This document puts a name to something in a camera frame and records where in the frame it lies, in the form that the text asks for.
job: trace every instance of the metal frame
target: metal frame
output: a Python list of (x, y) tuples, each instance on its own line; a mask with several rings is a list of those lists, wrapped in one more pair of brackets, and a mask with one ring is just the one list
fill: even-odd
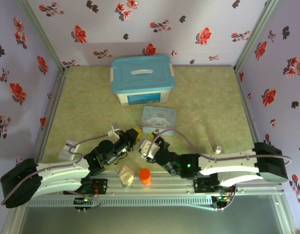
[(48, 36), (46, 35), (45, 31), (43, 30), (38, 18), (36, 17), (31, 5), (28, 3), (28, 0), (16, 0), (16, 2), (19, 4), (21, 9), (24, 11), (26, 16), (29, 18), (31, 24), (34, 26), (34, 28), (37, 30), (37, 34), (39, 35), (41, 41), (45, 45), (45, 47), (48, 49), (49, 53), (51, 54), (52, 58), (54, 59), (59, 71), (61, 73), (64, 72), (63, 66), (61, 64), (61, 61), (55, 52), (55, 49), (53, 48)]
[[(53, 91), (53, 98), (51, 100), (50, 106), (47, 111), (47, 120), (48, 124), (45, 128), (45, 131), (43, 131), (43, 135), (40, 137), (40, 141), (38, 144), (37, 149), (37, 157), (36, 160), (39, 161), (42, 159), (42, 155), (47, 143), (48, 136), (50, 134), (52, 122), (55, 116), (55, 112), (59, 103), (60, 95), (63, 89), (63, 85), (65, 82), (65, 79), (67, 77), (67, 73), (69, 69), (66, 69), (65, 71), (62, 68), (62, 65), (60, 63), (59, 58), (57, 57), (54, 48), (52, 47), (48, 37), (46, 36), (45, 32), (43, 31), (40, 23), (38, 22), (34, 12), (31, 9), (30, 4), (27, 2), (27, 0), (17, 0), (19, 5), (22, 7), (24, 12), (27, 14), (27, 16), (30, 18), (31, 22), (36, 27), (39, 35), (41, 36), (42, 41), (45, 43), (46, 47), (49, 49), (51, 55), (53, 56), (54, 60), (57, 63), (57, 66), (59, 67), (61, 71), (61, 75), (58, 77), (57, 82), (55, 84), (55, 88)], [(240, 95), (243, 102), (245, 114), (249, 123), (250, 131), (252, 134), (252, 138), (254, 142), (260, 141), (259, 135), (257, 133), (257, 129), (252, 117), (252, 113), (250, 111), (248, 101), (246, 98), (246, 95), (244, 93), (244, 90), (241, 86), (240, 79), (239, 79), (239, 69), (244, 64), (246, 58), (249, 55), (249, 52), (253, 49), (255, 46), (255, 43), (265, 26), (266, 22), (271, 16), (271, 13), (273, 12), (275, 6), (279, 0), (270, 0), (268, 4), (265, 7), (264, 12), (262, 13), (260, 20), (258, 21), (255, 30), (253, 31), (253, 34), (243, 50), (241, 56), (238, 59), (238, 62), (235, 66), (235, 72), (238, 80), (238, 86), (240, 89)], [(122, 186), (118, 175), (116, 172), (104, 172), (103, 174), (98, 175), (96, 178), (103, 177), (107, 178), (108, 181), (108, 187), (107, 187), (107, 193), (106, 195), (100, 195), (99, 198), (103, 200), (105, 204), (111, 204), (112, 206), (122, 206), (124, 200), (132, 199), (130, 200), (139, 200), (139, 201), (146, 201), (146, 200), (157, 200), (157, 199), (188, 199), (187, 201), (180, 202), (181, 205), (189, 205), (189, 206), (196, 206), (194, 204), (194, 201), (196, 199), (205, 199), (206, 203), (208, 200), (208, 197), (210, 195), (218, 195), (217, 193), (214, 194), (194, 194), (194, 188), (193, 188), (193, 181), (190, 180), (184, 180), (179, 177), (171, 177), (167, 172), (161, 172), (161, 173), (152, 173), (152, 180), (150, 186), (144, 186), (141, 185), (139, 180), (136, 180), (133, 182), (131, 188), (126, 189)], [(238, 192), (236, 193), (236, 196), (240, 195), (271, 195), (272, 200), (275, 206), (275, 211), (278, 216), (282, 232), (284, 234), (294, 234), (294, 228), (295, 224), (292, 219), (292, 215), (290, 214), (290, 210), (287, 204), (287, 200), (284, 195), (284, 191), (281, 184), (274, 184), (274, 183), (243, 183), (238, 186)], [(38, 203), (37, 199), (39, 201), (48, 201), (48, 205), (53, 205), (52, 202), (55, 202), (56, 200), (73, 200), (75, 196), (73, 195), (63, 195), (58, 194), (49, 194), (45, 196), (41, 196), (39, 198), (32, 199), (29, 203), (11, 209), (9, 212), (9, 215), (7, 217), (7, 221), (5, 223), (3, 234), (18, 234), (20, 231), (21, 223), (24, 219), (25, 210), (29, 206), (36, 206)], [(169, 202), (162, 202), (164, 205), (168, 205)]]
[(272, 12), (275, 10), (277, 4), (279, 3), (279, 0), (269, 0), (267, 5), (265, 6), (264, 11), (260, 15), (260, 18), (258, 19), (254, 30), (252, 32), (252, 36), (250, 37), (248, 43), (242, 50), (240, 57), (238, 58), (238, 61), (235, 65), (235, 70), (239, 71), (240, 68), (245, 63), (247, 57), (249, 56), (250, 52), (252, 52), (253, 48), (256, 45), (256, 42), (261, 35), (261, 32), (263, 31), (266, 23), (269, 21), (269, 18), (272, 15)]

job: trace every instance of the orange cup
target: orange cup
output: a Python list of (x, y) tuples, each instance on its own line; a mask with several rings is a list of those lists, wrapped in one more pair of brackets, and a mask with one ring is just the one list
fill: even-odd
[(151, 172), (147, 168), (142, 168), (139, 171), (139, 178), (144, 185), (148, 185), (151, 183)]

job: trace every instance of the white robotic arm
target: white robotic arm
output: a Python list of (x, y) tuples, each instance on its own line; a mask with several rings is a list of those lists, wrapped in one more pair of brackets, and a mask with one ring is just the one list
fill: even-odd
[(177, 155), (169, 152), (168, 147), (169, 144), (158, 137), (154, 144), (145, 140), (139, 152), (148, 162), (158, 163), (172, 176), (196, 179), (216, 174), (217, 185), (223, 187), (253, 179), (279, 183), (288, 180), (282, 152), (264, 143), (255, 143), (254, 149), (223, 155)]

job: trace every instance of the wallpaper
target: wallpaper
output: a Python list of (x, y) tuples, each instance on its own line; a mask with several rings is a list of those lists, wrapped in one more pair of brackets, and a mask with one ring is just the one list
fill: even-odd
[[(34, 157), (57, 75), (26, 15), (14, 0), (0, 0), (0, 178)], [(0, 233), (7, 214), (0, 205)]]
[(266, 0), (27, 0), (64, 66), (166, 54), (175, 65), (234, 65)]
[(279, 1), (240, 72), (260, 138), (293, 159), (283, 186), (300, 230), (300, 0)]

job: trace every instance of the box label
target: box label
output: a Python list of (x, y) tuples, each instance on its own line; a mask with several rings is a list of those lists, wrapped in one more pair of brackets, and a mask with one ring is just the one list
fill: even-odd
[(127, 98), (129, 105), (158, 103), (160, 102), (160, 93), (128, 95)]

